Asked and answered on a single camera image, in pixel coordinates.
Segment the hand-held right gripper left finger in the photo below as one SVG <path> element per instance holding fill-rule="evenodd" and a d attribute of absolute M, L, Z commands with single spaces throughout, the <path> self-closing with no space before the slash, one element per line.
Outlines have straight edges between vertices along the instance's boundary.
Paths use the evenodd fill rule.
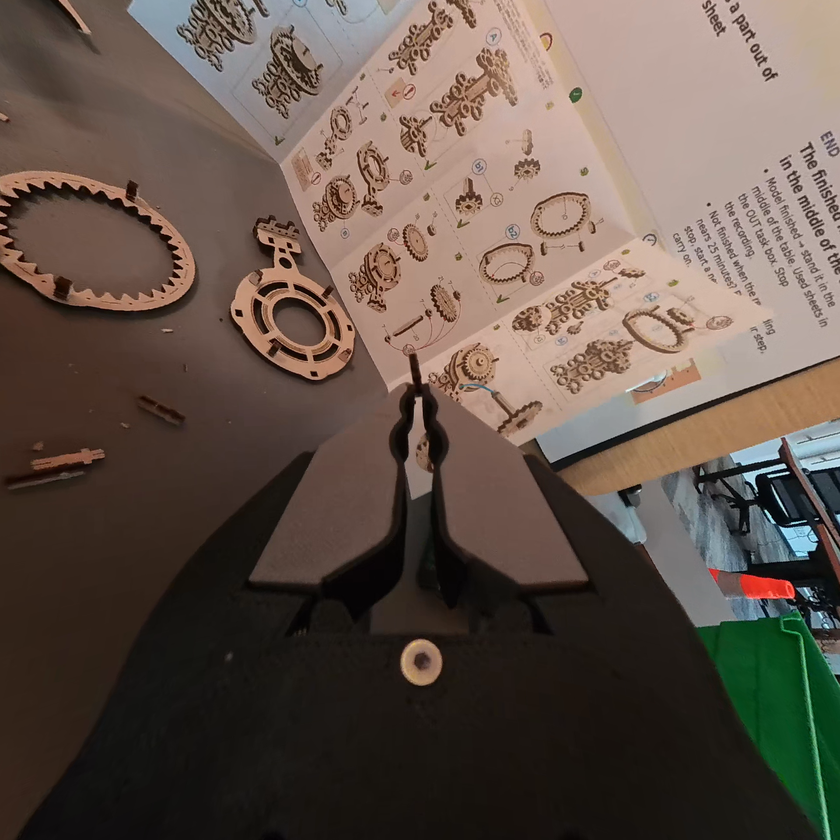
<path fill-rule="evenodd" d="M 411 385 L 322 444 L 248 581 L 366 614 L 403 574 Z"/>

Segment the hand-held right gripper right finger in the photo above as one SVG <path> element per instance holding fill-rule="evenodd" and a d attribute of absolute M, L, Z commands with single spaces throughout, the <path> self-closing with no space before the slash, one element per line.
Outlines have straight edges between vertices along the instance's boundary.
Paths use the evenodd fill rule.
<path fill-rule="evenodd" d="M 422 388 L 433 464 L 436 575 L 447 606 L 576 592 L 589 576 L 521 450 L 438 388 Z"/>

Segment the short notched wooden piece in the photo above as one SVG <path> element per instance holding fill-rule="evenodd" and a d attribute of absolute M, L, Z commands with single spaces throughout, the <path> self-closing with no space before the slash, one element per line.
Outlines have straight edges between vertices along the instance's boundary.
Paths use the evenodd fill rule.
<path fill-rule="evenodd" d="M 179 427 L 186 421 L 186 416 L 184 414 L 170 406 L 162 404 L 150 396 L 139 395 L 136 398 L 136 404 L 141 410 L 158 417 L 170 425 Z"/>

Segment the orange traffic cone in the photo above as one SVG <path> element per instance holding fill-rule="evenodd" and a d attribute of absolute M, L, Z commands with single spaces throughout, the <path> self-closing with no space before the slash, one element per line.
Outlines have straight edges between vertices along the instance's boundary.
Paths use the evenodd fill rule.
<path fill-rule="evenodd" d="M 727 599 L 793 601 L 796 591 L 789 581 L 726 570 L 708 570 Z"/>

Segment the wooden axle stick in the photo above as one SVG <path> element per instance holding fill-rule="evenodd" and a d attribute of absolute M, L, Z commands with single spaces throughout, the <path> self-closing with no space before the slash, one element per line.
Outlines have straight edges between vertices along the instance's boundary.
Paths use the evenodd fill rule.
<path fill-rule="evenodd" d="M 69 469 L 71 467 L 90 466 L 95 461 L 105 459 L 106 453 L 101 448 L 81 448 L 74 453 L 35 458 L 29 463 L 35 471 Z"/>

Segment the thin dark wooden stick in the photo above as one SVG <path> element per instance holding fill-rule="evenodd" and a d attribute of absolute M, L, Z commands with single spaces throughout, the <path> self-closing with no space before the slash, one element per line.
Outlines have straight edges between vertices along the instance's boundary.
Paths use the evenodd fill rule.
<path fill-rule="evenodd" d="M 25 475 L 6 477 L 3 480 L 3 486 L 7 490 L 22 490 L 33 487 L 42 487 L 62 480 L 80 478 L 86 475 L 86 472 L 86 470 L 79 468 L 40 470 Z"/>

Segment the green plastic bin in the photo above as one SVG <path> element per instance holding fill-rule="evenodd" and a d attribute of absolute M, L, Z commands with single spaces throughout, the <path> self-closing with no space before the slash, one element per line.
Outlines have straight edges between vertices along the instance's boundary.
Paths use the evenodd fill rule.
<path fill-rule="evenodd" d="M 697 632 L 765 762 L 823 838 L 839 838 L 839 687 L 798 612 Z"/>

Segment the folded assembly instruction leaflet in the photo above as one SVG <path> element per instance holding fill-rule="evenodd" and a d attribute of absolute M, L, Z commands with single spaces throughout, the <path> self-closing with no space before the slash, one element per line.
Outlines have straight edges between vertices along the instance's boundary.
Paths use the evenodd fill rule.
<path fill-rule="evenodd" d="M 279 163 L 390 389 L 519 444 L 770 314 L 636 238 L 523 2 L 132 2 Z"/>

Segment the white printed instruction sheet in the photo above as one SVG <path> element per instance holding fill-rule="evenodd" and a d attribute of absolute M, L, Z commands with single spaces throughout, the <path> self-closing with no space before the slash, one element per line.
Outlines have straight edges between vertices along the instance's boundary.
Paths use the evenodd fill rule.
<path fill-rule="evenodd" d="M 566 467 L 838 358 L 838 2 L 547 2 L 638 235 L 772 311 L 541 436 Z"/>

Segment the wooden round frame part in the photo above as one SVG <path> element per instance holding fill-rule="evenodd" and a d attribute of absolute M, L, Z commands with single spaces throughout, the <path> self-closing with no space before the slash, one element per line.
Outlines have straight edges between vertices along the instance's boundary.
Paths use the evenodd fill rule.
<path fill-rule="evenodd" d="M 287 373 L 311 382 L 340 373 L 353 357 L 356 331 L 332 287 L 301 273 L 295 260 L 301 254 L 298 228 L 270 215 L 255 221 L 253 235 L 273 249 L 273 263 L 239 282 L 230 304 L 235 326 L 264 359 Z M 301 304 L 320 322 L 320 341 L 297 342 L 277 325 L 276 307 L 289 302 Z"/>

